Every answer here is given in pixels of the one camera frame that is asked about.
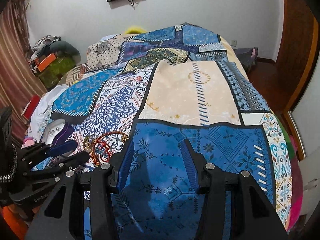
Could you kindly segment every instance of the wall socket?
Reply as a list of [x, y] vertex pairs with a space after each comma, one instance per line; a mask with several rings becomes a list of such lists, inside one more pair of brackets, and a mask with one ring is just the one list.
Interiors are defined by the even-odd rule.
[[237, 41], [236, 40], [232, 40], [230, 45], [236, 47], [237, 46]]

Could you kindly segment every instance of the silver chain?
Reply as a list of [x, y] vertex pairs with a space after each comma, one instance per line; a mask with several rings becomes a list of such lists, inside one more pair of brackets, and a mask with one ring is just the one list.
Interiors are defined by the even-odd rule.
[[16, 170], [17, 170], [17, 150], [16, 147], [12, 144], [13, 147], [13, 160], [12, 160], [12, 166], [10, 168], [8, 175], [0, 176], [0, 183], [9, 183], [13, 180]]

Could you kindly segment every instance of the blanket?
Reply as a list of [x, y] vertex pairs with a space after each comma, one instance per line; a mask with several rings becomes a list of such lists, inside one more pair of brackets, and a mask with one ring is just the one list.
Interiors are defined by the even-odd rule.
[[[134, 141], [126, 187], [112, 195], [121, 240], [194, 237], [204, 196], [188, 181], [180, 153], [186, 138], [221, 169], [248, 170], [288, 229], [292, 174], [284, 131], [222, 37], [187, 23], [117, 35], [89, 47], [81, 78], [73, 80], [46, 123], [64, 118], [75, 126], [69, 138], [78, 142], [74, 153], [83, 150], [86, 135], [117, 130]], [[111, 151], [99, 154], [101, 162], [123, 146], [117, 135], [107, 142]], [[78, 171], [93, 169], [90, 159]], [[88, 207], [86, 239], [89, 213]], [[227, 192], [224, 239], [230, 223]]]

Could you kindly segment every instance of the brown striped curtain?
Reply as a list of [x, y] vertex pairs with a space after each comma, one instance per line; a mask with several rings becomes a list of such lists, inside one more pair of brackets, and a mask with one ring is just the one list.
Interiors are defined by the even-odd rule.
[[0, 14], [0, 108], [12, 107], [12, 135], [19, 140], [27, 130], [23, 109], [46, 92], [30, 70], [31, 55], [25, 0], [10, 0]]

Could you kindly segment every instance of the silver screw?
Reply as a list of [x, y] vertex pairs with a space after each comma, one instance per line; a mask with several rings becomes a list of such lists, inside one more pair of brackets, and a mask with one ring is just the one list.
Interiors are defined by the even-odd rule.
[[207, 163], [205, 165], [205, 167], [208, 169], [208, 170], [213, 170], [215, 168], [214, 164], [213, 163]]
[[66, 172], [66, 176], [67, 176], [67, 177], [72, 177], [74, 174], [75, 174], [74, 171], [67, 171], [67, 172]]
[[249, 171], [241, 171], [241, 175], [244, 177], [249, 177], [250, 173], [249, 173]]
[[103, 164], [101, 165], [101, 168], [102, 168], [103, 170], [109, 169], [109, 168], [110, 168], [110, 164], [109, 164], [109, 163], [103, 163]]

